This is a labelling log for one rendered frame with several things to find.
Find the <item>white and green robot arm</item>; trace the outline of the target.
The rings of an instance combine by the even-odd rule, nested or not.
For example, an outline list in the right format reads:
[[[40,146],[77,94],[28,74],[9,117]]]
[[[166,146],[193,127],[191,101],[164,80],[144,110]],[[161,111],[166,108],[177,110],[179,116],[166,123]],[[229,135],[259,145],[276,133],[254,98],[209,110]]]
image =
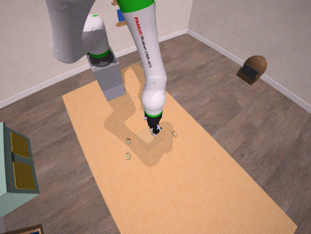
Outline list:
[[[59,61],[72,64],[84,55],[96,67],[112,63],[114,56],[101,17],[89,14],[96,0],[45,0],[51,23],[51,52]],[[138,50],[145,86],[141,95],[149,122],[162,118],[167,76],[157,35],[154,0],[117,0]]]

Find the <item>tan flat mat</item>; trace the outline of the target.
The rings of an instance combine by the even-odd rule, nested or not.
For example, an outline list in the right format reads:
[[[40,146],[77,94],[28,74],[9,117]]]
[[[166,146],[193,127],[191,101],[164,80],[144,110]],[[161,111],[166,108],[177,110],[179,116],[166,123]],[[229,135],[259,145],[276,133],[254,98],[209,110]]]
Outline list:
[[[138,141],[142,144],[142,146],[146,149],[146,151],[150,150],[154,145],[159,143],[163,138],[159,135],[153,136],[150,133],[150,126],[142,130],[140,133],[136,135]]]

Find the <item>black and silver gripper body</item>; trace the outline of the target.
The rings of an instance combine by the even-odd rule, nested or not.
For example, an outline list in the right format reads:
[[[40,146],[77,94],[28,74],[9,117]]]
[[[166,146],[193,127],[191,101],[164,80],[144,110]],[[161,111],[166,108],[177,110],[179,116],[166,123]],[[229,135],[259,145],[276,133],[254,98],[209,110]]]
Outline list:
[[[157,121],[157,122],[149,122],[148,120],[147,120],[147,122],[149,123],[149,124],[151,124],[151,125],[154,125],[154,127],[157,127],[157,125],[159,125],[159,121]]]

